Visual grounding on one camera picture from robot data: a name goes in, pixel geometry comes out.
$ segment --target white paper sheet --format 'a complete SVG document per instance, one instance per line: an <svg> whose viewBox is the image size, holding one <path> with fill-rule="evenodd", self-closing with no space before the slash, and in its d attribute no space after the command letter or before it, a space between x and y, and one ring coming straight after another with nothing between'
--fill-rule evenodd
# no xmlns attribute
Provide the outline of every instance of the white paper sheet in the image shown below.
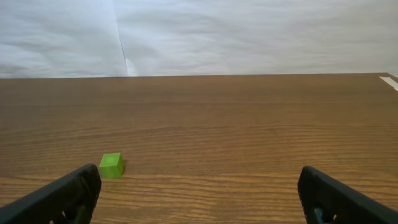
<svg viewBox="0 0 398 224"><path fill-rule="evenodd" d="M396 0L114 0L129 75L391 72Z"/></svg>
<svg viewBox="0 0 398 224"><path fill-rule="evenodd" d="M125 75L112 0L0 1L0 78Z"/></svg>

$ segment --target white tape strip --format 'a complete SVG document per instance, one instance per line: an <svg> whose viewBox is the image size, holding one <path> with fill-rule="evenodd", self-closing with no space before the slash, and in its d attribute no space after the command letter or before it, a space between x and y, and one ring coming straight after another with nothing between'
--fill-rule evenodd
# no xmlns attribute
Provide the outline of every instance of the white tape strip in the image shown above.
<svg viewBox="0 0 398 224"><path fill-rule="evenodd" d="M380 77L380 78L398 91L398 83L395 82L392 78L390 77Z"/></svg>

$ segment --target brown wooden surface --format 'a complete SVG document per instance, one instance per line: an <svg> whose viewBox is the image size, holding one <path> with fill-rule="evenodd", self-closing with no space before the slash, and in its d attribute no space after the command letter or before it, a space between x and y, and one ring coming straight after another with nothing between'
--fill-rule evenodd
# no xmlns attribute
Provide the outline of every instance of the brown wooden surface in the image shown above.
<svg viewBox="0 0 398 224"><path fill-rule="evenodd" d="M378 75L0 80L0 205L122 152L92 223L305 223L305 165L398 210Z"/></svg>

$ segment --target green cube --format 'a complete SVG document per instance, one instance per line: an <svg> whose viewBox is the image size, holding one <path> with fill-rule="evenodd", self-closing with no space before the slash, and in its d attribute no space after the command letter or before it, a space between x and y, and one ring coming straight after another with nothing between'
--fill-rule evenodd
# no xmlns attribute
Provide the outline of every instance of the green cube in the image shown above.
<svg viewBox="0 0 398 224"><path fill-rule="evenodd" d="M110 153L104 154L99 169L104 178L120 178L124 171L124 161L122 154Z"/></svg>

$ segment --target cube top face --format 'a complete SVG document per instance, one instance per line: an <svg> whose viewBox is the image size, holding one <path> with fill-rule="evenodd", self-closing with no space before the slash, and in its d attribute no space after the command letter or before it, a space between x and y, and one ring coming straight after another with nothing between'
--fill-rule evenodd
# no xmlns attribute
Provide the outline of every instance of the cube top face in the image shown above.
<svg viewBox="0 0 398 224"><path fill-rule="evenodd" d="M122 154L120 152L104 154L99 167L117 166L121 157Z"/></svg>

